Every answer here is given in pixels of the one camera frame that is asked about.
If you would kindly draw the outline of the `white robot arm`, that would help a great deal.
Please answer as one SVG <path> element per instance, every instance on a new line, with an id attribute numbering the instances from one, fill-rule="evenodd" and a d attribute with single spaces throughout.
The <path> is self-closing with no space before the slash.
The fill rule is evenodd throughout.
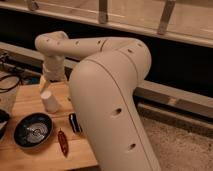
<path id="1" fill-rule="evenodd" d="M 71 103 L 101 171 L 161 171 L 133 100 L 151 67 L 142 41 L 70 39 L 57 31 L 37 36 L 35 47 L 51 76 L 59 66 L 55 58 L 78 61 L 69 78 Z"/>

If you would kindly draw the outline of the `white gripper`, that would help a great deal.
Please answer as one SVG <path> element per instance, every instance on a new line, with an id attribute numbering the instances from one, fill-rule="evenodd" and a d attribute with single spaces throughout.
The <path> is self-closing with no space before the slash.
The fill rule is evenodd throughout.
<path id="1" fill-rule="evenodd" d="M 42 76 L 39 82 L 39 92 L 45 91 L 51 81 L 65 81 L 64 56 L 45 56 Z"/>

